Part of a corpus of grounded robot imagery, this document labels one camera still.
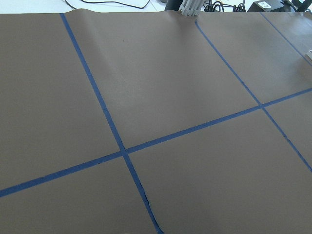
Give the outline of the black thermos bottle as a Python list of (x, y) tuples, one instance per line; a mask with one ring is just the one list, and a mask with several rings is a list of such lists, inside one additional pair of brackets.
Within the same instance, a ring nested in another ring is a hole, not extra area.
[(182, 4), (183, 0), (167, 0), (165, 11), (173, 10), (178, 11), (180, 9), (180, 6)]

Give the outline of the black box with label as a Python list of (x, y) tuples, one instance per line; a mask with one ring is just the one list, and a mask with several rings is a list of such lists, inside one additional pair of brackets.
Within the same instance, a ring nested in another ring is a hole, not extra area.
[(257, 0), (254, 1), (248, 12), (288, 12), (288, 8), (281, 0)]

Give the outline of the aluminium frame post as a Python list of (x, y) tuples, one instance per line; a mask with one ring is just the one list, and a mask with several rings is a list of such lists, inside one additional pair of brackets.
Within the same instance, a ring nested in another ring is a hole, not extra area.
[(197, 17), (205, 0), (183, 0), (178, 11), (183, 16)]

